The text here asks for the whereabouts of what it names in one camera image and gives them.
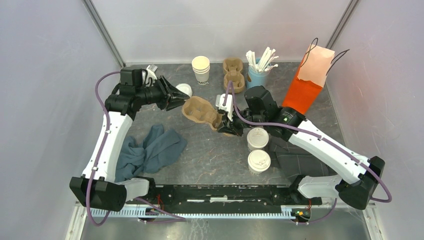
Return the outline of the stack of white lids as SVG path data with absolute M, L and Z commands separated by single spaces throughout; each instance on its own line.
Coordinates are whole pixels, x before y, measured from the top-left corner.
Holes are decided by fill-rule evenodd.
M 193 90 L 187 83 L 180 83 L 176 86 L 176 88 L 184 94 L 188 95 L 190 98 L 193 96 Z

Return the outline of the lidded white coffee cup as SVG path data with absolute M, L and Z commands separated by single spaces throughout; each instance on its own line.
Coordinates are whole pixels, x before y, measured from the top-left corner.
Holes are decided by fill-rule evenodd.
M 253 174 L 260 174 L 271 166 L 271 158 L 267 152 L 261 149 L 253 150 L 247 157 L 248 168 Z

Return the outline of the orange paper bag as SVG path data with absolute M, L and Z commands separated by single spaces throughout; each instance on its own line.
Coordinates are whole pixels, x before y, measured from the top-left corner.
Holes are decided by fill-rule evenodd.
M 314 38 L 308 46 L 281 104 L 303 115 L 324 88 L 330 70 L 349 51 L 346 49 L 336 54 L 331 49 L 318 46 L 318 40 Z

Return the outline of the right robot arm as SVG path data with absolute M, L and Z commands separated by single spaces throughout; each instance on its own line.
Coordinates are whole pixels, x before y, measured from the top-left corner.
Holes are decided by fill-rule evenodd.
M 335 176 L 297 176 L 294 187 L 288 191 L 293 203 L 302 204 L 310 198 L 335 198 L 364 210 L 370 201 L 390 203 L 393 200 L 382 181 L 383 159 L 355 153 L 293 108 L 272 106 L 241 111 L 219 106 L 217 111 L 222 114 L 218 131 L 240 136 L 244 129 L 261 126 L 271 136 L 305 150 L 336 172 Z

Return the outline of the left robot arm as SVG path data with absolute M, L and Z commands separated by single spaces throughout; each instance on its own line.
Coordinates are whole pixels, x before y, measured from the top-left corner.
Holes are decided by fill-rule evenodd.
M 182 106 L 190 96 L 171 85 L 165 77 L 144 80 L 121 77 L 109 97 L 101 102 L 104 111 L 101 131 L 93 154 L 81 176 L 73 176 L 69 188 L 86 208 L 118 212 L 139 197 L 153 203 L 157 190 L 143 178 L 116 182 L 116 167 L 124 139 L 137 112 L 155 104 L 161 110 Z

